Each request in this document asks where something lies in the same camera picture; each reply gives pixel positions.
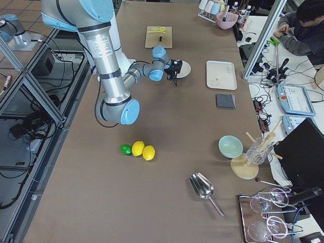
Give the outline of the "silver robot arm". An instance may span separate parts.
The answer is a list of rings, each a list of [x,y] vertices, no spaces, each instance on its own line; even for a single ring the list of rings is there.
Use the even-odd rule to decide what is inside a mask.
[[[35,47],[31,35],[14,14],[1,16],[1,38],[12,51],[32,51]]]
[[[76,32],[84,40],[105,91],[95,107],[98,117],[133,124],[140,104],[129,90],[143,76],[153,81],[162,79],[172,64],[166,50],[154,47],[152,63],[130,63],[121,50],[112,1],[42,1],[41,5],[44,24]]]

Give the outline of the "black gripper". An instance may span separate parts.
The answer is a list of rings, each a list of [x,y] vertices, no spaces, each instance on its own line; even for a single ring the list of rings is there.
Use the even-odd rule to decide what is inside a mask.
[[[167,75],[172,75],[172,81],[175,86],[178,85],[177,74],[175,74],[176,66],[177,66],[177,60],[171,60],[170,63],[168,63],[164,68],[164,71]]]

